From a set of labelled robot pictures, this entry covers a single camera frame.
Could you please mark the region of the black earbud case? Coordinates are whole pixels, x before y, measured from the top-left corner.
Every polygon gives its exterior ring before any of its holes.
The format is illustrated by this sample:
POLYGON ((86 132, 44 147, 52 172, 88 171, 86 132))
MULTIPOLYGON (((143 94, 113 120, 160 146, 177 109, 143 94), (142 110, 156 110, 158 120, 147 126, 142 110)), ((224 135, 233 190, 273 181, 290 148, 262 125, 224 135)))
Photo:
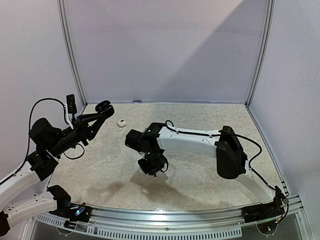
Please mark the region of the black earbud case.
POLYGON ((109 100, 104 100, 98 103, 95 106, 95 111, 98 114, 105 115, 108 118, 115 113, 114 107, 111 105, 111 102, 109 100))

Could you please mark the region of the white earbud case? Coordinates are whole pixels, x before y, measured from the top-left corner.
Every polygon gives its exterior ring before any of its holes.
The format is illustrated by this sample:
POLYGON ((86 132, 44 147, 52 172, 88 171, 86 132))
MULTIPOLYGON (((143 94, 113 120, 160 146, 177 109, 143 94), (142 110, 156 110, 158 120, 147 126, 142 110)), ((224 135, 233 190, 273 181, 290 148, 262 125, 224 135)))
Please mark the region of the white earbud case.
POLYGON ((123 128, 127 125, 127 122, 124 119, 119 119, 117 120, 116 124, 120 127, 123 128))

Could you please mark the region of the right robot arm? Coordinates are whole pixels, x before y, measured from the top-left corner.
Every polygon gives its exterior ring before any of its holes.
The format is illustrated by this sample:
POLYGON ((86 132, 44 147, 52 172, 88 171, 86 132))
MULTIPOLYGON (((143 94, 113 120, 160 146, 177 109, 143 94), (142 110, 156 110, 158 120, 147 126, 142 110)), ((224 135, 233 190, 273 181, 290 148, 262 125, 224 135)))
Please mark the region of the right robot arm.
POLYGON ((194 130, 175 127, 173 122, 153 122, 145 131, 135 129, 125 136, 125 145, 141 155, 138 165, 150 176, 166 172, 169 162, 164 156, 166 150, 186 151, 205 155, 216 160, 217 174, 227 180, 236 180, 250 190, 262 203, 258 213, 269 218, 278 210, 278 203, 288 201, 278 186, 271 186, 252 166, 261 152, 248 158, 240 139, 257 147, 256 141, 236 134, 230 126, 221 130, 194 130))

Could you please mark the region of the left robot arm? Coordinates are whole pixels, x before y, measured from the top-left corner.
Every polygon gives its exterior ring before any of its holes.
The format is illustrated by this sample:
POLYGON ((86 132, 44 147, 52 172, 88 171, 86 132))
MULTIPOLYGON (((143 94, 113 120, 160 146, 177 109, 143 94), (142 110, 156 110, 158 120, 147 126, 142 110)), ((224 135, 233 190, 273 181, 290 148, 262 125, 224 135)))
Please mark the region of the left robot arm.
POLYGON ((57 160, 65 151, 75 148, 79 143, 87 146, 113 114, 113 110, 81 114, 72 126, 65 129, 53 127, 44 117, 33 124, 29 137, 35 143, 36 150, 0 182, 1 236, 18 223, 42 213, 51 213, 71 222, 89 221, 92 208, 84 204, 73 204, 70 195, 59 185, 48 187, 41 194, 25 201, 13 202, 13 199, 51 176, 58 165, 57 160))

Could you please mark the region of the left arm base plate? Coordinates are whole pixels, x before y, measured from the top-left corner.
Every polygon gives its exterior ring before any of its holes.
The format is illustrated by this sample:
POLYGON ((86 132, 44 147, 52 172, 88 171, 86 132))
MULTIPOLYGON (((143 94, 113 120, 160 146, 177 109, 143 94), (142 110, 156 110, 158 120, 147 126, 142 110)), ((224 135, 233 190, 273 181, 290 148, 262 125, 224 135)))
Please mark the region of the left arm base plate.
POLYGON ((92 215, 92 210, 93 208, 87 205, 73 204, 71 207, 49 211, 49 213, 58 217, 69 219, 70 222, 88 223, 92 215))

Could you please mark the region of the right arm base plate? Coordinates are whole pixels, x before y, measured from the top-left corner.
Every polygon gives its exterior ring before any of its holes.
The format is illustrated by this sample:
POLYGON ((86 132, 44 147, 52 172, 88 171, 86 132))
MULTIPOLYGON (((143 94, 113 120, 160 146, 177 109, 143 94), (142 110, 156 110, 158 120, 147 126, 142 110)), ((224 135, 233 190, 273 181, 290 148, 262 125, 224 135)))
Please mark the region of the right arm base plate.
POLYGON ((284 216, 286 213, 284 207, 276 203, 260 203, 243 207, 241 214, 245 223, 258 222, 275 217, 284 216))

